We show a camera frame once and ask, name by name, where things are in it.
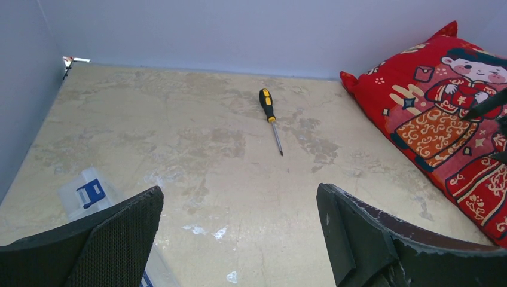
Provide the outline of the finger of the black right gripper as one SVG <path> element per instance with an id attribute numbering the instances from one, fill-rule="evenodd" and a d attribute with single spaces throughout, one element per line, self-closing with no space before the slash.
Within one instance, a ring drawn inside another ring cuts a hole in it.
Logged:
<path id="1" fill-rule="evenodd" d="M 496 152 L 490 157 L 501 163 L 506 163 L 506 115 L 499 117 L 497 120 L 499 131 L 493 135 L 493 146 Z"/>
<path id="2" fill-rule="evenodd" d="M 492 97 L 471 108 L 462 120 L 473 120 L 482 117 L 495 108 L 506 105 L 506 89 L 501 90 Z"/>

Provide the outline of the red printed pillowcase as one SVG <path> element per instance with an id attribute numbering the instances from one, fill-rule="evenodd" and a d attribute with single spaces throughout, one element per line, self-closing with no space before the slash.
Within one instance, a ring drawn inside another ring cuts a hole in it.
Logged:
<path id="1" fill-rule="evenodd" d="M 506 246 L 506 164 L 493 135 L 506 106 L 462 120 L 506 88 L 506 58 L 458 37 L 453 21 L 369 71 L 341 71 L 365 115 L 494 244 Z"/>

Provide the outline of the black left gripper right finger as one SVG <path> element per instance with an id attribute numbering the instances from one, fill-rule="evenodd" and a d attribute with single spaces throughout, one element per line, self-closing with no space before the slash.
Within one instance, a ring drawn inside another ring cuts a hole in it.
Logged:
<path id="1" fill-rule="evenodd" d="M 505 286 L 506 249 L 420 228 L 320 184 L 316 201 L 337 286 Z"/>

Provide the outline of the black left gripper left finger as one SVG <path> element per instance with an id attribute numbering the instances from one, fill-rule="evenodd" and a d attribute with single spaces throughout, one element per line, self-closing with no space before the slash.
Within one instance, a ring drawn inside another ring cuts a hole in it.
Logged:
<path id="1" fill-rule="evenodd" d="M 1 246 L 1 286 L 139 286 L 164 194 L 154 186 L 119 204 Z"/>

